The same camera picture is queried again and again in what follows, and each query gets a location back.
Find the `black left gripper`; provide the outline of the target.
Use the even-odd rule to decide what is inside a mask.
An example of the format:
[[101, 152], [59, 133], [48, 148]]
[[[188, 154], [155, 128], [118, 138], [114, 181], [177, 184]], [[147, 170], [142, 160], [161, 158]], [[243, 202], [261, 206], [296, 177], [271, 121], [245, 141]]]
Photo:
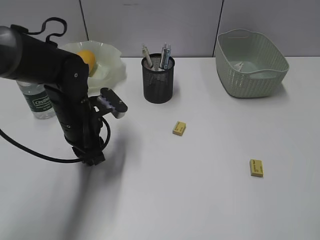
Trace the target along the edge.
[[95, 116], [89, 100], [83, 98], [74, 102], [51, 86], [45, 85], [44, 88], [74, 154], [88, 166], [104, 162], [103, 139], [100, 137], [103, 123]]

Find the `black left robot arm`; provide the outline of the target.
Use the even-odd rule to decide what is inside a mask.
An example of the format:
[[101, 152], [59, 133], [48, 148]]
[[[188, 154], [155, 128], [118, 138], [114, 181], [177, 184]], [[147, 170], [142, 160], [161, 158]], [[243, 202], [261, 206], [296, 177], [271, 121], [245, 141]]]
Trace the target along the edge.
[[89, 67], [80, 56], [1, 26], [0, 76], [43, 85], [76, 162], [92, 166], [105, 160], [100, 137], [103, 123], [90, 103]]

